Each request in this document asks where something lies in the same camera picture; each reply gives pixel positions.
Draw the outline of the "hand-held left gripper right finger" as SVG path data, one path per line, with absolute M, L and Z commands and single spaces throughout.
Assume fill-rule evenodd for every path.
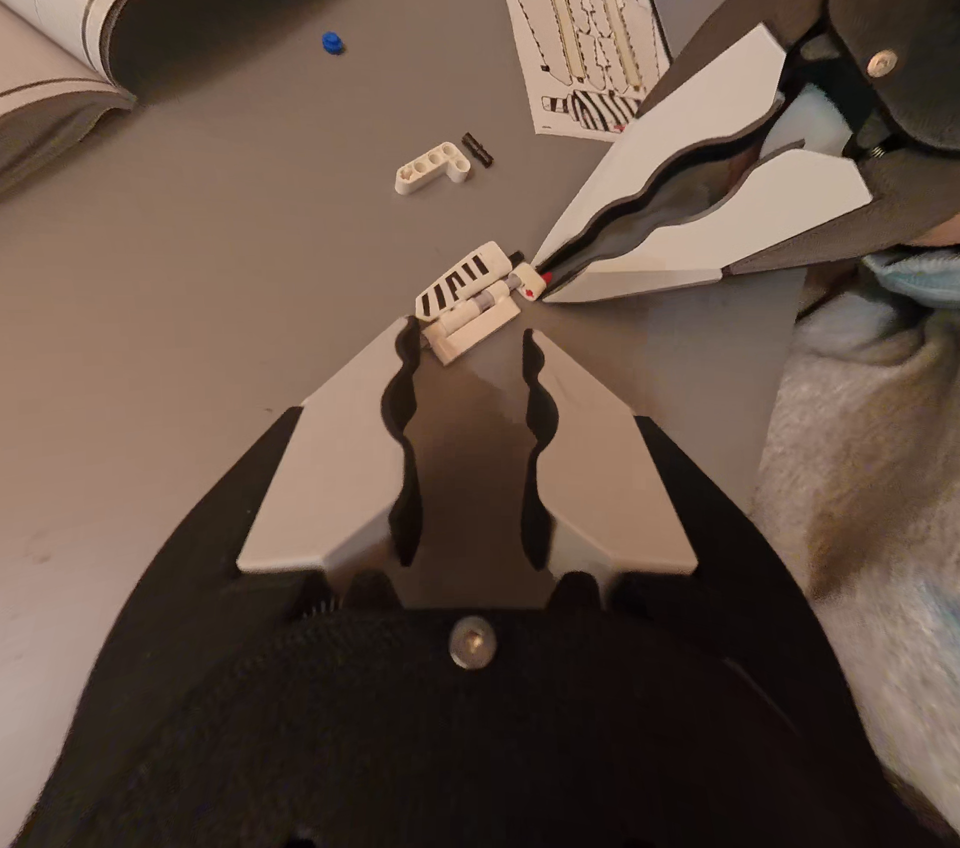
M 630 406 L 537 329 L 523 334 L 522 375 L 534 437 L 522 548 L 534 569 L 585 573 L 602 594 L 627 574 L 691 576 L 697 556 Z

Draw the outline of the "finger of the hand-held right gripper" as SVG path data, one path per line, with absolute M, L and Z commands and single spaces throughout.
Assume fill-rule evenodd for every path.
M 786 50 L 760 23 L 642 114 L 583 183 L 534 255 L 546 267 L 606 210 L 639 197 L 675 157 L 740 138 L 775 109 Z
M 872 201 L 857 164 L 804 147 L 762 159 L 708 211 L 658 227 L 619 257 L 549 288 L 546 304 L 582 304 L 712 285 L 724 269 Z

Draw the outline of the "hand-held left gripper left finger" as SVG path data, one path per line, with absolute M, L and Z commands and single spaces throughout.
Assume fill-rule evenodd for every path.
M 320 571 L 336 592 L 366 569 L 411 566 L 423 531 L 414 448 L 413 316 L 381 332 L 300 406 L 237 558 L 245 575 Z

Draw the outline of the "white striped lego assembly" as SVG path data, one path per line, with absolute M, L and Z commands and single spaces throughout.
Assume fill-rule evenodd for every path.
M 506 254 L 488 241 L 419 292 L 420 347 L 448 365 L 519 315 L 512 278 L 522 261 L 522 254 Z

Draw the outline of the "white lego connector red pin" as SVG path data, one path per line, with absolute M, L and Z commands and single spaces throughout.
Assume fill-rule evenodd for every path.
M 552 280 L 551 272 L 541 274 L 532 264 L 522 261 L 511 270 L 508 283 L 510 290 L 520 298 L 535 302 L 542 297 Z

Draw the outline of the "white L-shaped lego beam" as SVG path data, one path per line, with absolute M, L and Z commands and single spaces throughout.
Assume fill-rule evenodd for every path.
M 397 194 L 413 194 L 442 177 L 454 184 L 462 184 L 473 167 L 464 152 L 453 142 L 446 141 L 422 155 L 402 164 L 396 171 L 394 190 Z

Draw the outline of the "zebra striped sticker sheet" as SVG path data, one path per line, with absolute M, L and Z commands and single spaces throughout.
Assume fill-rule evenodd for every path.
M 655 0 L 505 0 L 539 135 L 615 142 L 672 54 Z

